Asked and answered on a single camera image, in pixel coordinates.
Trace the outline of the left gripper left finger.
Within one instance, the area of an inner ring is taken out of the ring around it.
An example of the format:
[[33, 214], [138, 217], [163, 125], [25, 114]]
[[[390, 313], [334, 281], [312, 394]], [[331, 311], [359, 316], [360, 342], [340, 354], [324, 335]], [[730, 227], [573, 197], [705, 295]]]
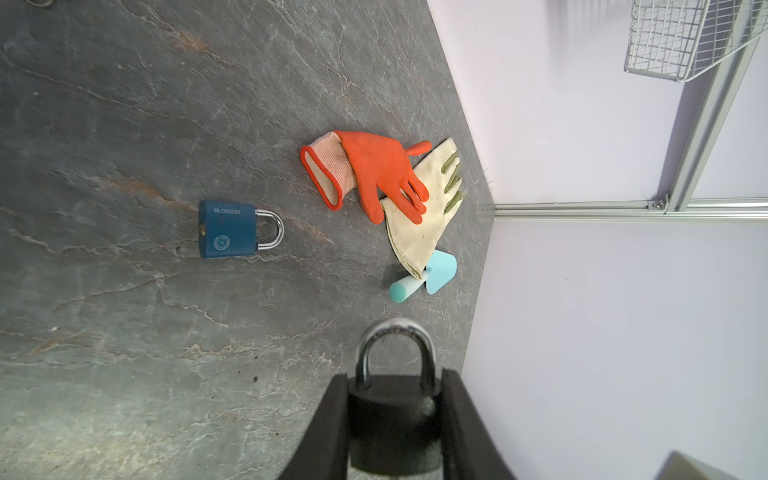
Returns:
[[346, 479], [348, 474], [348, 376], [334, 375], [298, 448], [279, 479]]

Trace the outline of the dark padlock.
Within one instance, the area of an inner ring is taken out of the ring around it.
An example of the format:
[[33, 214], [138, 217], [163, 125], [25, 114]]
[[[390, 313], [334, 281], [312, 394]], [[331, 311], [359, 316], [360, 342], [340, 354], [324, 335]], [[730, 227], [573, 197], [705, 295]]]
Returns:
[[[417, 375], [373, 375], [370, 353], [377, 340], [409, 337], [421, 352]], [[377, 475], [426, 474], [442, 466], [436, 356], [430, 335], [418, 323], [393, 318], [362, 335], [355, 378], [348, 384], [351, 466]]]

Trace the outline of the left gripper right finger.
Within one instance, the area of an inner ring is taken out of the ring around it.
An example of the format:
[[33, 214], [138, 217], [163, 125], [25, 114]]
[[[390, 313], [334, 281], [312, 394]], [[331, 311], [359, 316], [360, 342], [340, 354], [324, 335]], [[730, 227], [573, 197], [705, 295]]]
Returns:
[[493, 443], [460, 374], [444, 369], [441, 388], [443, 478], [514, 480], [514, 474]]

